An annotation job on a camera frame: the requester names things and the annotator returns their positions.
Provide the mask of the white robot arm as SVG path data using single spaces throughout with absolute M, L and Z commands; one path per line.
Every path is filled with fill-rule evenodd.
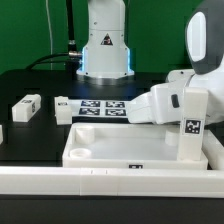
M 208 90 L 206 122 L 224 121 L 224 0 L 203 0 L 187 22 L 185 43 L 192 68 L 168 74 L 128 105 L 131 123 L 169 123 L 181 119 L 184 89 Z

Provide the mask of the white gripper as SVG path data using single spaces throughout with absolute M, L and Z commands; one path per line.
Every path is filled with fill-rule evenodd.
M 153 86 L 128 103 L 130 123 L 164 124 L 181 120 L 184 82 L 170 82 Z

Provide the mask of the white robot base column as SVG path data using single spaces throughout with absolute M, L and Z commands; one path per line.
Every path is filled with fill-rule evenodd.
M 132 76 L 130 50 L 125 37 L 123 0 L 88 0 L 89 39 L 82 49 L 77 74 L 90 78 L 120 79 Z

